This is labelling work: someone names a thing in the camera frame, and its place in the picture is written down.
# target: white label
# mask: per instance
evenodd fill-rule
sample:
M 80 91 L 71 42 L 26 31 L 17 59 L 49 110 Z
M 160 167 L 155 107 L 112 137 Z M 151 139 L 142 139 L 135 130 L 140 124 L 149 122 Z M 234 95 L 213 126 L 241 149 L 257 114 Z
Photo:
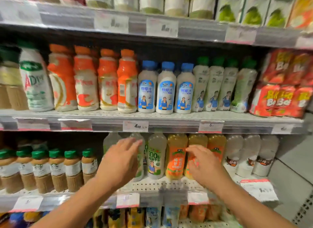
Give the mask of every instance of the white label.
M 255 42 L 255 28 L 231 26 L 226 30 L 225 42 L 252 45 Z
M 60 118 L 62 131 L 92 131 L 91 120 L 89 119 L 63 119 Z
M 313 50 L 313 37 L 299 36 L 295 47 L 299 49 Z
M 18 163 L 13 162 L 8 165 L 0 166 L 0 177 L 10 177 L 18 172 Z
M 178 37 L 178 21 L 147 18 L 147 36 Z
M 222 133 L 224 121 L 201 121 L 198 133 Z
M 1 0 L 0 13 L 5 23 L 43 25 L 35 2 Z
M 9 212 L 37 211 L 44 197 L 42 196 L 22 196 L 16 201 L 13 209 Z
M 81 166 L 82 166 L 84 174 L 92 174 L 97 171 L 98 161 L 97 159 L 95 159 L 92 163 L 88 163 L 88 164 L 81 163 Z
M 271 134 L 291 134 L 294 124 L 275 124 Z
M 21 175 L 27 175 L 30 173 L 33 173 L 33 165 L 32 163 L 28 162 L 25 164 L 17 163 L 18 164 L 18 170 L 20 171 Z
M 116 208 L 138 207 L 139 200 L 139 193 L 118 194 L 116 198 Z
M 123 131 L 125 132 L 148 132 L 148 121 L 123 121 Z
M 19 131 L 51 131 L 47 118 L 19 118 L 17 120 Z
M 240 185 L 260 202 L 278 201 L 273 185 L 268 179 L 241 180 Z
M 51 175 L 59 176 L 65 173 L 65 165 L 64 163 L 60 164 L 50 164 Z
M 42 177 L 51 173 L 49 163 L 33 165 L 34 176 Z
M 187 199 L 189 205 L 199 205 L 209 203 L 209 197 L 206 192 L 188 192 Z
M 81 171 L 81 161 L 73 165 L 65 165 L 66 176 L 72 177 L 79 174 Z
M 117 14 L 95 13 L 95 30 L 128 34 L 129 17 Z

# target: bottle with blue cap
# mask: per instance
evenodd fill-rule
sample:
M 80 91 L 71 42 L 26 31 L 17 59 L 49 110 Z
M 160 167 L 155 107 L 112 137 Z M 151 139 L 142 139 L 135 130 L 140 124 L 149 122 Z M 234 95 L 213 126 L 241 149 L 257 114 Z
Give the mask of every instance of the bottle with blue cap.
M 188 114 L 191 112 L 191 102 L 193 99 L 194 85 L 196 78 L 192 74 L 194 64 L 183 63 L 182 72 L 177 77 L 176 101 L 174 111 Z
M 156 112 L 160 114 L 171 114 L 174 109 L 174 95 L 176 76 L 174 75 L 175 64 L 173 62 L 162 62 L 162 72 L 157 78 Z
M 138 76 L 138 111 L 142 113 L 153 113 L 156 109 L 156 65 L 154 61 L 142 61 L 142 72 Z

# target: bottle with orange cap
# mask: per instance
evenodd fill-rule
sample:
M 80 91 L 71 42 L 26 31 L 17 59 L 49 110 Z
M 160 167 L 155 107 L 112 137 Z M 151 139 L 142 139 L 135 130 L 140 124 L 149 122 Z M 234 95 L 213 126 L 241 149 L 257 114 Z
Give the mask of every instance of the bottle with orange cap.
M 52 84 L 54 107 L 57 111 L 77 109 L 74 70 L 70 50 L 62 45 L 51 44 L 49 55 L 49 77 Z
M 117 110 L 117 62 L 114 56 L 114 51 L 102 49 L 98 68 L 100 108 L 107 111 Z
M 74 57 L 75 88 L 78 109 L 94 111 L 99 109 L 98 80 L 91 51 L 87 47 L 75 46 Z
M 122 113 L 133 113 L 137 110 L 138 72 L 134 51 L 121 50 L 118 76 L 118 104 L 117 109 Z

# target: green fruit image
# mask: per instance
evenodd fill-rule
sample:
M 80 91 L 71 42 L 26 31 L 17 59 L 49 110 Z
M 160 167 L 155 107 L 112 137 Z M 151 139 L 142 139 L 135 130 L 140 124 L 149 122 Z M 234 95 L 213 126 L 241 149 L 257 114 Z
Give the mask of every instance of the green fruit image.
M 267 26 L 269 27 L 285 27 L 286 20 L 281 12 L 281 10 L 278 8 L 275 11 L 273 11 L 270 15 L 270 19 L 267 23 Z
M 224 5 L 219 10 L 221 13 L 219 14 L 219 21 L 227 21 L 227 22 L 235 22 L 235 15 L 232 12 L 232 9 L 230 8 L 229 4 Z
M 261 25 L 262 24 L 262 17 L 260 15 L 257 7 L 253 6 L 247 11 L 246 17 L 245 17 L 243 23 L 244 24 L 250 24 L 250 25 Z

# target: orange package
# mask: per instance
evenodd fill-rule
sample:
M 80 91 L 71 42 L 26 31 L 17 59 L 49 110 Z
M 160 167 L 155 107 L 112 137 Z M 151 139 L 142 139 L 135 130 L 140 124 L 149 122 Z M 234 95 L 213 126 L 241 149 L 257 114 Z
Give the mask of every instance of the orange package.
M 285 74 L 283 84 L 300 84 L 310 63 L 310 56 L 307 53 L 296 53 Z
M 64 46 L 57 48 L 53 46 L 51 50 L 65 50 Z M 49 77 L 51 80 L 54 96 L 54 107 L 57 111 L 72 111 L 77 109 L 74 70 L 72 57 L 61 53 L 51 53 L 49 55 Z
M 207 212 L 205 214 L 205 219 L 206 220 L 211 220 L 211 221 L 218 221 L 220 220 L 222 213 L 222 206 L 221 205 L 208 205 Z
M 118 104 L 117 109 L 122 113 L 137 111 L 138 73 L 136 62 L 133 59 L 134 51 L 124 49 L 121 51 L 118 76 Z
M 204 222 L 207 213 L 207 205 L 191 205 L 189 211 L 189 218 L 192 222 Z
M 256 87 L 250 113 L 260 117 L 270 117 L 276 104 L 280 86 L 259 83 Z
M 292 52 L 288 49 L 276 49 L 269 52 L 263 63 L 260 80 L 265 83 L 283 83 L 291 56 Z
M 109 111 L 117 110 L 117 63 L 114 51 L 102 49 L 101 56 L 98 68 L 100 108 Z
M 179 219 L 186 219 L 188 216 L 189 205 L 180 205 Z
M 292 85 L 283 85 L 280 87 L 276 104 L 272 110 L 272 116 L 287 116 L 287 108 L 289 107 L 295 87 Z
M 312 87 L 298 87 L 292 97 L 291 104 L 287 109 L 289 117 L 301 118 L 312 96 Z

